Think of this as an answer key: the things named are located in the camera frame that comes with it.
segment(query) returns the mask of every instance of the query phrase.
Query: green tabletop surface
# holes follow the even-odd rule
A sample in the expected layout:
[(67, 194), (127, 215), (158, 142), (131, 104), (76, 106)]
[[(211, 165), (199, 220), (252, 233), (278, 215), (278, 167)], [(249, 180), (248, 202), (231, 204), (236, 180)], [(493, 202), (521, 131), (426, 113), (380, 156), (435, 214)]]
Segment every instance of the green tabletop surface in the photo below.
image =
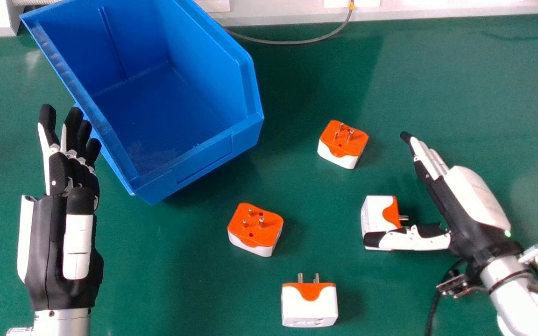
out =
[[(337, 24), (238, 28), (273, 39), (318, 36)], [(414, 173), (401, 131), (449, 166), (488, 183), (523, 246), (538, 243), (538, 15), (352, 23), (295, 47), (243, 43), (255, 62), (265, 123), (258, 145), (166, 200), (129, 196), (105, 160), (96, 247), (105, 276), (92, 335), (418, 336), (448, 251), (365, 251), (360, 210), (396, 195), (416, 223), (441, 221)], [(22, 194), (43, 192), (39, 107), (62, 117), (62, 82), (23, 28), (0, 38), (0, 336), (32, 325), (16, 274)], [(321, 159), (331, 119), (370, 135), (355, 170)], [(274, 255), (228, 241), (236, 206), (284, 218)], [(280, 289), (298, 272), (337, 284), (333, 327), (282, 327)], [(486, 294), (442, 300), (433, 334), (499, 335)]]

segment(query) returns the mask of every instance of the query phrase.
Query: robotic hand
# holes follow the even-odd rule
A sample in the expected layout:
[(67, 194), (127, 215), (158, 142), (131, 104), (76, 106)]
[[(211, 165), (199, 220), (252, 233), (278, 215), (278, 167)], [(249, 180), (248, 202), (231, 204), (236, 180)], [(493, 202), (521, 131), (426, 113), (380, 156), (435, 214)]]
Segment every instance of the robotic hand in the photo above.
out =
[(8, 336), (87, 336), (90, 312), (103, 280), (103, 258), (94, 247), (99, 181), (94, 161), (101, 144), (72, 108), (55, 134), (56, 111), (43, 105), (37, 124), (46, 193), (22, 196), (18, 275), (30, 296), (34, 325)]
[(406, 132), (401, 138), (450, 228), (450, 250), (467, 262), (466, 274), (445, 281), (438, 290), (461, 296), (483, 286), (504, 336), (538, 336), (538, 281), (529, 272), (529, 266), (538, 268), (538, 246), (523, 251), (510, 239), (510, 222), (479, 175), (460, 166), (449, 168), (435, 150)]

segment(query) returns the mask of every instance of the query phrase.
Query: gray cable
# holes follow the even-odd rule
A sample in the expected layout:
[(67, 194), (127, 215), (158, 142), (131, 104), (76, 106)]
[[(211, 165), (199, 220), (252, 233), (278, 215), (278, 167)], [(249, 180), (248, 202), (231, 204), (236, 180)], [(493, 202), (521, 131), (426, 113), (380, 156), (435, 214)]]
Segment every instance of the gray cable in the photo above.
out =
[(354, 0), (350, 0), (350, 3), (351, 3), (351, 6), (349, 7), (350, 9), (348, 10), (348, 16), (346, 17), (345, 21), (342, 22), (342, 24), (339, 27), (335, 28), (332, 32), (327, 33), (327, 34), (325, 34), (323, 36), (319, 36), (319, 37), (316, 37), (316, 38), (310, 38), (308, 40), (299, 40), (299, 41), (263, 40), (261, 38), (254, 38), (254, 37), (238, 34), (238, 33), (233, 32), (233, 31), (231, 31), (231, 30), (229, 30), (227, 28), (224, 28), (224, 29), (226, 30), (226, 32), (228, 32), (232, 36), (235, 36), (237, 38), (241, 38), (242, 40), (256, 42), (256, 43), (274, 44), (274, 45), (298, 45), (298, 44), (315, 43), (315, 42), (319, 42), (319, 41), (322, 41), (322, 40), (327, 40), (331, 36), (334, 36), (335, 34), (339, 33), (340, 30), (342, 30), (343, 28), (345, 28), (348, 25), (348, 22), (350, 22), (350, 16), (352, 16), (352, 11), (354, 10)]

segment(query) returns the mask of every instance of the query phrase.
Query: bin bottom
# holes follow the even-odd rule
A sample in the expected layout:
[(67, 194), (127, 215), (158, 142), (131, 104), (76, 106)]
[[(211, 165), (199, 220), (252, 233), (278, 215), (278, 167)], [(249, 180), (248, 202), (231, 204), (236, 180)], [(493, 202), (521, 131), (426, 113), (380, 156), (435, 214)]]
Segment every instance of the bin bottom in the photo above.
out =
[(141, 175), (230, 127), (168, 63), (92, 98)]

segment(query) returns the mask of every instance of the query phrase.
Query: blue storage bin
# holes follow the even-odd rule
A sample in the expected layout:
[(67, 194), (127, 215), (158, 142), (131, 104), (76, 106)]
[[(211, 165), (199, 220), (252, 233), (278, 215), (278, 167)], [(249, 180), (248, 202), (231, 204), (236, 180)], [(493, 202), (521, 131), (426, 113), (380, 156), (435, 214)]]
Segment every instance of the blue storage bin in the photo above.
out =
[(256, 144), (252, 59), (191, 0), (66, 0), (21, 18), (130, 194), (155, 204)]

